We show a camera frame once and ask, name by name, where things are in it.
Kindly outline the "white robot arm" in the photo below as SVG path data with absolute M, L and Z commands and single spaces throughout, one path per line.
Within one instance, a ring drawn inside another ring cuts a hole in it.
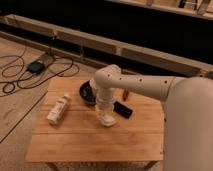
M 213 171 L 213 80 L 205 77 L 125 75 L 116 65 L 94 74 L 98 103 L 113 88 L 164 104 L 163 171 Z

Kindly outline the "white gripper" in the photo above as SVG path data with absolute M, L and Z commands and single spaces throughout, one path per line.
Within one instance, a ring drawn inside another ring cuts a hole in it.
M 96 97 L 96 109 L 100 118 L 112 116 L 114 109 L 114 97 Z

